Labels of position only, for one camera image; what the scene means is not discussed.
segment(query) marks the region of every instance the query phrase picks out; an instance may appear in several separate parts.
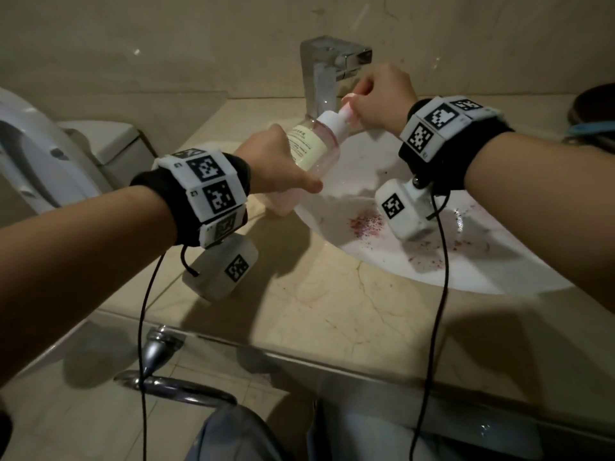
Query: faucet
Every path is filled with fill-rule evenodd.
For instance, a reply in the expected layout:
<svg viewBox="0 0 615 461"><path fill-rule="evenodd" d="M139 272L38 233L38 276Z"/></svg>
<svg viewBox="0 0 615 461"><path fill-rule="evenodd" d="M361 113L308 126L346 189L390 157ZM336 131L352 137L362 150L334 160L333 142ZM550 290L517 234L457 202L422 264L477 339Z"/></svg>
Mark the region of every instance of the faucet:
<svg viewBox="0 0 615 461"><path fill-rule="evenodd" d="M306 115L317 118L336 107L336 82L356 76L372 62L372 49L330 36L304 40L300 47Z"/></svg>

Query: pink bottle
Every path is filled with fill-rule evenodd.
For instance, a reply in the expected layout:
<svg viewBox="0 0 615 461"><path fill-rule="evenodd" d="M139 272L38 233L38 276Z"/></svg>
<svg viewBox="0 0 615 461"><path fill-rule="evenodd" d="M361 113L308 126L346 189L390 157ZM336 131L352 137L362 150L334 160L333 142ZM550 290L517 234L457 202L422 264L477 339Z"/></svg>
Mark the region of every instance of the pink bottle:
<svg viewBox="0 0 615 461"><path fill-rule="evenodd" d="M325 111L317 119L307 118L288 131L290 153L303 170L322 178L340 159L340 146L348 137L348 125L356 115L350 103L338 113ZM258 194L257 199L279 216L288 215L307 195L303 189Z"/></svg>

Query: wall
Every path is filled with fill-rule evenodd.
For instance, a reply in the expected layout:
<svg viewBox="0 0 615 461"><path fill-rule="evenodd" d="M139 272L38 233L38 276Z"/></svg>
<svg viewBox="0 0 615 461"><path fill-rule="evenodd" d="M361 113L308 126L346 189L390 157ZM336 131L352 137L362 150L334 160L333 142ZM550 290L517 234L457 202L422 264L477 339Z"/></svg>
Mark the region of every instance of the wall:
<svg viewBox="0 0 615 461"><path fill-rule="evenodd" d="M420 94L576 93L615 78L615 0L3 0L0 86L54 119L125 120L173 150L226 98L303 96L330 34Z"/></svg>

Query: person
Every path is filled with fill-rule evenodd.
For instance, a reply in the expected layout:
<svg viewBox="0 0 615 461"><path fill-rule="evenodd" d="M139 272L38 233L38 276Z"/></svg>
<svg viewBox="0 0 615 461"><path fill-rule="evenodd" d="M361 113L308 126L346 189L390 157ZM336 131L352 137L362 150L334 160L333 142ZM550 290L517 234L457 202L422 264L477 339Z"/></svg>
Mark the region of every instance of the person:
<svg viewBox="0 0 615 461"><path fill-rule="evenodd" d="M361 123L396 136L418 102L408 74L389 64L354 92ZM250 167L251 193L322 189L294 164L278 125L251 136L235 156ZM467 190L552 268L615 310L612 155L507 131L458 173L454 189ZM149 187L132 185L0 231L0 344L12 350L0 385L176 242L173 210Z"/></svg>

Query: white toilet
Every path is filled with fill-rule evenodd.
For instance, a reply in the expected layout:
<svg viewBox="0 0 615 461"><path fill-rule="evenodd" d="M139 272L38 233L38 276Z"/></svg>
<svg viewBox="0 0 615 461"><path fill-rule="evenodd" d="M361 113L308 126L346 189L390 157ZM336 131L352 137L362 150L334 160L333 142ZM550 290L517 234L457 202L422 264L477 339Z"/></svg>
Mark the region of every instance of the white toilet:
<svg viewBox="0 0 615 461"><path fill-rule="evenodd" d="M53 123L0 88L0 172L36 213L129 185L154 158L132 125Z"/></svg>

